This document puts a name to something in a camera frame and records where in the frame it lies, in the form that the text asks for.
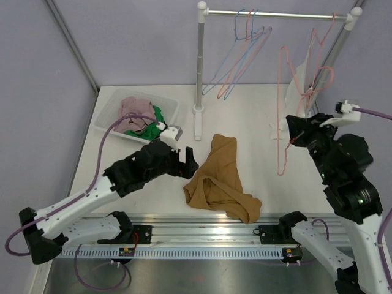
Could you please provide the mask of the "brown tank top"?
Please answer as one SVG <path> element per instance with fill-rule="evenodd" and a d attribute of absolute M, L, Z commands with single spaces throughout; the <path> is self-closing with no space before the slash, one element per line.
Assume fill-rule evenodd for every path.
<path fill-rule="evenodd" d="M 224 211 L 245 224 L 260 217 L 262 202 L 243 191 L 237 168 L 237 140 L 213 136 L 210 153 L 184 189 L 185 201 L 195 209 Z"/>

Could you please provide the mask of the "white tank top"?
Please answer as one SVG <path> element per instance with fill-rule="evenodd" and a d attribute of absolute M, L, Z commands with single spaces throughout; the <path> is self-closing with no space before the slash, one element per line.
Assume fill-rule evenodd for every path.
<path fill-rule="evenodd" d="M 314 38 L 311 38 L 307 49 L 306 57 L 302 64 L 294 67 L 290 61 L 288 48 L 281 47 L 278 58 L 278 74 L 277 74 L 277 116 L 276 122 L 270 123 L 271 132 L 270 139 L 280 141 L 286 138 L 288 132 L 288 124 L 286 115 L 295 115 L 301 118 L 306 117 L 306 112 L 310 110 L 311 98 L 314 95 L 315 74 L 310 73 L 309 59 L 312 55 L 312 47 Z M 281 75 L 282 65 L 289 66 L 292 74 L 292 80 L 288 85 L 287 92 L 281 97 Z"/>

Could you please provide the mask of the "pink hanger with brown top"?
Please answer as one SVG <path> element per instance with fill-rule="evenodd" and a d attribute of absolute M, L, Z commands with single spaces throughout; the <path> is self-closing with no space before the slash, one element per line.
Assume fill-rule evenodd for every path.
<path fill-rule="evenodd" d="M 283 126 L 283 124 L 281 123 L 281 74 L 282 74 L 282 55 L 283 52 L 285 52 L 286 55 L 286 62 L 289 65 L 290 71 L 292 73 L 292 77 L 294 79 L 295 85 L 297 87 L 297 90 L 299 91 L 299 94 L 301 96 L 300 102 L 302 102 L 303 100 L 307 100 L 308 97 L 312 97 L 313 95 L 315 95 L 318 92 L 323 91 L 324 89 L 328 89 L 333 80 L 334 80 L 334 70 L 332 67 L 330 66 L 322 66 L 319 67 L 319 69 L 326 69 L 329 71 L 329 76 L 330 79 L 328 81 L 328 83 L 326 84 L 326 86 L 324 86 L 323 88 L 316 90 L 314 88 L 312 88 L 310 91 L 306 91 L 303 92 L 302 90 L 300 90 L 300 85 L 298 83 L 297 77 L 296 77 L 296 73 L 294 73 L 294 68 L 293 65 L 290 61 L 290 56 L 289 56 L 289 50 L 287 46 L 282 46 L 281 49 L 279 50 L 279 59 L 278 59 L 278 71 L 277 71 L 277 121 L 276 121 L 276 173 L 278 176 L 284 176 L 286 168 L 287 168 L 287 160 L 288 160 L 288 149 L 292 143 L 291 140 L 288 141 L 287 146 L 284 149 L 284 165 L 283 165 L 283 169 L 280 170 L 280 133 L 281 133 L 281 126 Z"/>

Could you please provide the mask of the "green tank top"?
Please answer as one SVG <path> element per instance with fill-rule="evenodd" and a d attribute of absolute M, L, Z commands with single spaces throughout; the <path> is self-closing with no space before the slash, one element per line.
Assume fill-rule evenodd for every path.
<path fill-rule="evenodd" d="M 155 105 L 153 105 L 153 109 L 156 120 L 165 124 L 161 109 Z M 144 113 L 142 115 L 153 117 L 151 113 Z M 142 118 L 132 118 L 129 122 L 126 122 L 126 130 L 123 131 L 123 133 L 132 137 L 151 141 L 160 135 L 161 130 L 154 121 Z"/>

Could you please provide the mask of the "mauve tank top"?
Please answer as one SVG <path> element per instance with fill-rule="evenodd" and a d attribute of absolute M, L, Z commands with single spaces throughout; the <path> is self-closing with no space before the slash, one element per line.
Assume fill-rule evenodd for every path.
<path fill-rule="evenodd" d="M 157 122 L 151 101 L 148 99 L 136 99 L 133 96 L 123 99 L 120 103 L 118 118 L 125 116 L 131 116 L 131 118 L 121 121 L 116 127 L 117 132 L 132 131 L 138 134 Z"/>

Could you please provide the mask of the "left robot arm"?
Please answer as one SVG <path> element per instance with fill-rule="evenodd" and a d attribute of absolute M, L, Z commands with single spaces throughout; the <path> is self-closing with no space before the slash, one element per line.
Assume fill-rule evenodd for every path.
<path fill-rule="evenodd" d="M 126 244 L 131 241 L 134 226 L 125 212 L 114 211 L 96 220 L 85 219 L 85 216 L 143 189 L 145 184 L 162 175 L 191 179 L 199 168 L 193 149 L 185 148 L 184 162 L 180 161 L 179 154 L 166 143 L 154 140 L 113 163 L 85 192 L 45 209 L 27 207 L 20 211 L 23 236 L 33 264 L 53 260 L 69 246 L 90 242 Z"/>

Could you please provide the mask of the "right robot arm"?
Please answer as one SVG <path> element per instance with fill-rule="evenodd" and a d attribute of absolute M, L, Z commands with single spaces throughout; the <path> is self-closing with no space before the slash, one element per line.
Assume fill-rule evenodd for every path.
<path fill-rule="evenodd" d="M 338 293 L 391 293 L 391 261 L 383 247 L 386 219 L 377 189 L 363 174 L 373 162 L 365 139 L 354 134 L 335 139 L 343 119 L 323 113 L 309 118 L 288 115 L 286 120 L 289 143 L 309 151 L 354 257 L 316 233 L 299 211 L 279 219 L 279 238 L 304 246 L 329 272 Z"/>

